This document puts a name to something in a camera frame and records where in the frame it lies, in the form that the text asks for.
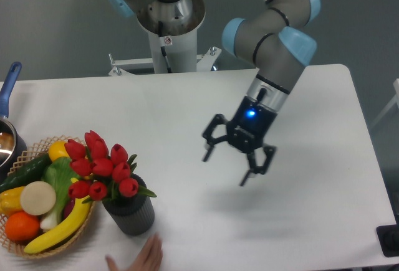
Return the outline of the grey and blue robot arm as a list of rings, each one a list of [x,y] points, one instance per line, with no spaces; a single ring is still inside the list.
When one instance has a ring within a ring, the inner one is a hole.
[[[205,17],[203,0],[108,0],[124,17],[135,16],[147,32],[154,71],[195,72],[197,30]],[[217,114],[203,132],[207,152],[227,142],[244,153],[246,176],[264,174],[276,152],[264,136],[304,69],[317,44],[301,28],[320,12],[320,0],[264,0],[256,19],[235,18],[222,33],[222,45],[257,69],[252,84],[232,119]]]

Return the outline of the human hand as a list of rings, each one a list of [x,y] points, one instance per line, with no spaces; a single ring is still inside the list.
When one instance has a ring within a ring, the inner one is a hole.
[[[163,260],[162,245],[161,237],[154,234],[147,239],[139,254],[128,267],[121,269],[113,257],[106,255],[107,267],[111,271],[158,271]]]

